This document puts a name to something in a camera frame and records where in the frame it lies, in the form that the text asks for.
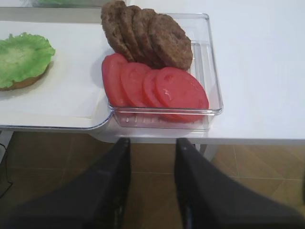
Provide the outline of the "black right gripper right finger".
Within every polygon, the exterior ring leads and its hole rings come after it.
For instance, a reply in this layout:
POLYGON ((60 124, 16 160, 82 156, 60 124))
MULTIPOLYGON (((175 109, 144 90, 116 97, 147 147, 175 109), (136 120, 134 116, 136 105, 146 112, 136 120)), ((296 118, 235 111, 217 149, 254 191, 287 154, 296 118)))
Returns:
POLYGON ((303 229, 295 209, 229 178, 186 138, 175 145, 174 180, 185 229, 303 229))

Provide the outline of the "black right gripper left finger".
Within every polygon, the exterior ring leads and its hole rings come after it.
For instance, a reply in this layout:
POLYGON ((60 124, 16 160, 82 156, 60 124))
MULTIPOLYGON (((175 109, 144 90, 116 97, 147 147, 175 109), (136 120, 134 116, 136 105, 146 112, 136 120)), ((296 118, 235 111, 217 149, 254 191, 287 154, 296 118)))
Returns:
POLYGON ((120 229, 131 181, 130 140, 120 138, 71 182, 12 211, 2 229, 120 229))

